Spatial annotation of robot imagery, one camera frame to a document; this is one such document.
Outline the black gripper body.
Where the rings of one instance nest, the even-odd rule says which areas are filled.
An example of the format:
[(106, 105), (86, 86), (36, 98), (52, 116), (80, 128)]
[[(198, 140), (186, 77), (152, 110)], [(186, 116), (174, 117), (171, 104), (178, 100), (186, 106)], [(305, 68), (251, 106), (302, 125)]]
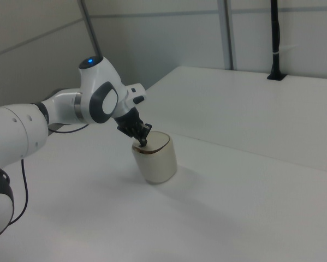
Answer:
[(142, 120), (136, 107), (130, 109), (129, 112), (120, 117), (114, 118), (117, 123), (117, 129), (122, 132), (140, 131)]

